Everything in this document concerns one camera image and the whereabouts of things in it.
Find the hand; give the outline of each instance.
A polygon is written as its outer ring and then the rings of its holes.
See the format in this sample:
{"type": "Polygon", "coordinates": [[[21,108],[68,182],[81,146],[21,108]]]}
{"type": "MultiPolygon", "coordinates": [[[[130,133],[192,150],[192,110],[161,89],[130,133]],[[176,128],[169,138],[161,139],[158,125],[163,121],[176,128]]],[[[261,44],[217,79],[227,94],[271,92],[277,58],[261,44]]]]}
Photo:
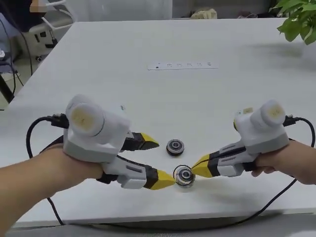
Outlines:
{"type": "Polygon", "coordinates": [[[61,144],[49,147],[35,158],[42,160],[47,172],[51,174],[53,194],[76,186],[86,179],[99,179],[103,173],[101,164],[71,158],[63,152],[61,144]]]}
{"type": "Polygon", "coordinates": [[[316,184],[316,149],[302,143],[290,141],[283,149],[260,155],[256,164],[259,168],[252,172],[254,177],[280,171],[303,184],[316,184]]]}

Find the black cord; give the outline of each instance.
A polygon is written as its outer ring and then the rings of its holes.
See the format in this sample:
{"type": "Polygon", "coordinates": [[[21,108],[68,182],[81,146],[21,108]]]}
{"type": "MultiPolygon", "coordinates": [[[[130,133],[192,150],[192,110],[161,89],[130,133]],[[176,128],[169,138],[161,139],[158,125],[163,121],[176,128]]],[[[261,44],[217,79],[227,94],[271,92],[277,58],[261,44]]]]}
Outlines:
{"type": "MultiPolygon", "coordinates": [[[[47,117],[41,117],[41,118],[38,118],[37,120],[35,120],[35,121],[31,124],[31,126],[29,127],[28,132],[26,133],[26,150],[28,151],[28,154],[29,154],[29,158],[30,158],[30,159],[33,158],[33,153],[32,153],[32,149],[31,149],[31,134],[32,134],[32,131],[33,131],[34,127],[35,127],[38,123],[40,123],[41,121],[54,122],[55,120],[54,120],[53,117],[49,117],[49,116],[47,116],[47,117]]],[[[59,216],[59,214],[58,214],[58,212],[57,212],[57,209],[56,209],[56,207],[55,207],[54,202],[52,201],[51,198],[47,198],[47,200],[48,200],[49,204],[51,205],[51,208],[53,209],[53,212],[54,212],[54,214],[55,214],[55,216],[56,216],[56,218],[57,218],[59,224],[60,224],[61,226],[64,226],[65,224],[64,224],[64,222],[61,220],[61,218],[60,218],[60,216],[59,216]]]]}
{"type": "Polygon", "coordinates": [[[12,15],[11,15],[11,12],[9,11],[9,9],[7,8],[6,4],[0,0],[0,4],[2,5],[3,9],[6,11],[7,15],[9,16],[10,18],[10,22],[13,24],[13,26],[18,30],[18,32],[20,33],[20,35],[22,36],[23,40],[24,40],[24,43],[25,43],[25,46],[26,46],[26,50],[28,52],[28,57],[29,57],[29,60],[30,60],[30,70],[31,70],[31,76],[33,75],[33,64],[32,64],[32,57],[31,57],[31,52],[30,52],[30,48],[29,48],[29,44],[24,36],[24,34],[22,33],[20,27],[16,24],[16,22],[14,21],[12,15]]]}
{"type": "Polygon", "coordinates": [[[314,129],[313,124],[310,121],[308,121],[306,118],[295,117],[294,120],[295,121],[303,121],[303,122],[307,123],[307,125],[310,127],[311,133],[312,133],[311,147],[314,147],[315,146],[316,136],[315,136],[315,129],[314,129]]]}
{"type": "Polygon", "coordinates": [[[19,75],[18,75],[18,74],[16,74],[16,76],[18,77],[19,82],[21,83],[21,85],[22,85],[22,86],[24,86],[24,84],[22,83],[22,81],[21,81],[21,79],[20,79],[19,75]]]}
{"type": "MultiPolygon", "coordinates": [[[[308,121],[307,119],[305,118],[293,118],[295,122],[297,121],[303,121],[305,123],[308,124],[308,126],[310,127],[311,129],[311,133],[312,133],[312,142],[311,142],[311,147],[314,147],[315,146],[315,140],[316,140],[316,135],[315,135],[315,129],[314,129],[314,126],[313,124],[308,121]]],[[[201,162],[199,162],[198,164],[196,164],[195,166],[193,167],[196,167],[197,165],[203,163],[203,162],[207,162],[209,161],[208,159],[207,160],[202,160],[201,162]]],[[[220,226],[215,226],[215,227],[206,227],[206,228],[198,228],[198,229],[188,229],[188,230],[183,230],[183,229],[165,229],[165,228],[141,228],[141,227],[129,227],[129,226],[124,226],[124,225],[117,225],[117,224],[102,224],[102,225],[108,225],[108,226],[112,226],[112,227],[118,227],[118,228],[126,228],[126,229],[134,229],[134,230],[148,230],[148,231],[153,231],[153,230],[156,230],[156,231],[176,231],[176,232],[183,232],[183,231],[186,231],[186,232],[190,232],[190,231],[203,231],[203,230],[218,230],[218,229],[224,229],[224,228],[228,228],[228,227],[233,227],[233,226],[237,226],[237,225],[241,225],[245,222],[248,222],[248,221],[251,221],[253,220],[254,218],[260,216],[265,210],[267,210],[267,208],[276,200],[278,199],[282,194],[284,194],[287,190],[289,190],[295,183],[297,182],[296,179],[294,179],[289,185],[287,185],[281,192],[279,192],[277,195],[275,195],[263,208],[261,208],[259,211],[255,212],[254,214],[252,214],[251,216],[245,218],[245,219],[242,219],[240,221],[237,221],[237,222],[234,222],[234,223],[230,223],[230,224],[225,224],[225,225],[220,225],[220,226]]]]}
{"type": "MultiPolygon", "coordinates": [[[[314,129],[314,126],[313,124],[308,121],[307,119],[305,118],[293,118],[295,121],[303,121],[305,123],[308,124],[308,126],[310,127],[311,129],[311,132],[312,132],[312,143],[311,143],[311,147],[314,147],[315,146],[315,140],[316,140],[316,136],[315,136],[315,129],[314,129]]],[[[28,154],[29,154],[29,157],[32,158],[33,157],[33,154],[32,154],[32,150],[31,150],[31,134],[32,134],[32,131],[34,129],[34,127],[41,121],[49,121],[51,123],[54,123],[56,120],[54,119],[54,117],[41,117],[37,120],[35,120],[31,126],[29,127],[28,129],[28,132],[27,132],[27,135],[26,135],[26,147],[27,147],[27,151],[28,151],[28,154]]],[[[124,225],[117,225],[117,224],[101,224],[101,225],[106,225],[106,226],[112,226],[112,227],[118,227],[118,228],[126,228],[126,229],[134,229],[134,230],[148,230],[148,231],[176,231],[176,232],[183,232],[183,231],[186,231],[186,232],[192,232],[192,231],[202,231],[202,230],[218,230],[218,229],[224,229],[224,228],[228,228],[228,227],[233,227],[233,226],[237,226],[237,225],[241,225],[245,222],[248,222],[258,216],[260,216],[265,210],[267,210],[267,208],[276,200],[278,199],[282,194],[284,194],[287,190],[289,190],[295,183],[297,182],[296,179],[294,179],[288,186],[286,186],[281,192],[279,192],[276,196],[274,196],[263,208],[261,208],[259,211],[257,211],[256,213],[254,213],[253,215],[243,219],[243,220],[240,220],[240,221],[237,221],[237,222],[234,222],[234,223],[230,223],[230,224],[225,224],[225,225],[220,225],[220,226],[215,226],[215,227],[206,227],[206,228],[197,228],[197,229],[188,229],[188,230],[183,230],[183,229],[168,229],[168,228],[141,228],[141,227],[129,227],[129,226],[124,226],[124,225]]],[[[65,225],[63,223],[63,221],[61,220],[57,210],[56,210],[56,207],[54,205],[54,202],[48,198],[47,199],[54,211],[54,214],[59,222],[60,225],[65,225]]]]}
{"type": "Polygon", "coordinates": [[[11,55],[10,55],[10,64],[11,64],[11,65],[10,65],[10,66],[11,66],[12,74],[13,74],[13,91],[12,91],[12,94],[13,94],[13,96],[14,96],[14,93],[15,93],[15,90],[16,90],[16,78],[15,78],[15,70],[14,70],[14,68],[13,68],[12,43],[11,43],[11,40],[10,40],[10,36],[9,36],[9,34],[8,34],[6,28],[5,28],[5,25],[4,25],[4,23],[2,22],[1,19],[0,19],[0,22],[1,22],[2,27],[3,27],[3,29],[4,29],[4,32],[5,32],[7,41],[9,42],[9,47],[10,47],[10,49],[9,49],[9,51],[10,51],[10,53],[11,53],[11,55]]]}

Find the forearm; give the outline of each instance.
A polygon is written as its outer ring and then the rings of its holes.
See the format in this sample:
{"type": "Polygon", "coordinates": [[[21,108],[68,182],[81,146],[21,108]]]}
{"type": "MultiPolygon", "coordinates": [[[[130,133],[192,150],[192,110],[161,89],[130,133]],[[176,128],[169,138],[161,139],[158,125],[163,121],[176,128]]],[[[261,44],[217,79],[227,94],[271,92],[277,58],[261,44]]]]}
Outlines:
{"type": "Polygon", "coordinates": [[[24,213],[58,189],[56,175],[40,155],[0,169],[0,234],[3,235],[24,213]]]}

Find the white power strip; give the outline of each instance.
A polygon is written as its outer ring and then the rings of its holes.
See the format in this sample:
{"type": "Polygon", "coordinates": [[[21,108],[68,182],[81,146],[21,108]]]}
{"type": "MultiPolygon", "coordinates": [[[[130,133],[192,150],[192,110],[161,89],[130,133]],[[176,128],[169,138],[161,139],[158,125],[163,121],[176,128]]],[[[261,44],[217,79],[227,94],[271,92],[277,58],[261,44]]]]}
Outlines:
{"type": "Polygon", "coordinates": [[[212,62],[167,62],[148,65],[148,70],[217,69],[212,62]]]}

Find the black bearing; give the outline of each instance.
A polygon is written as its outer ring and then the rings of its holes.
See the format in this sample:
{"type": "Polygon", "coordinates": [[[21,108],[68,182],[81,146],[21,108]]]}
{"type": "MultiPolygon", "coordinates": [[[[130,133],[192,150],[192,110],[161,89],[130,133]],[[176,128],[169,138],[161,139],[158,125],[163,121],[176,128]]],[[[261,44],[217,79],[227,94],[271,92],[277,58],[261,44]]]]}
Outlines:
{"type": "Polygon", "coordinates": [[[166,149],[169,155],[177,157],[184,152],[184,143],[178,139],[173,139],[167,143],[166,149]]]}
{"type": "Polygon", "coordinates": [[[193,185],[196,176],[192,173],[190,167],[186,165],[179,165],[173,171],[173,178],[180,187],[189,188],[193,185]]]}

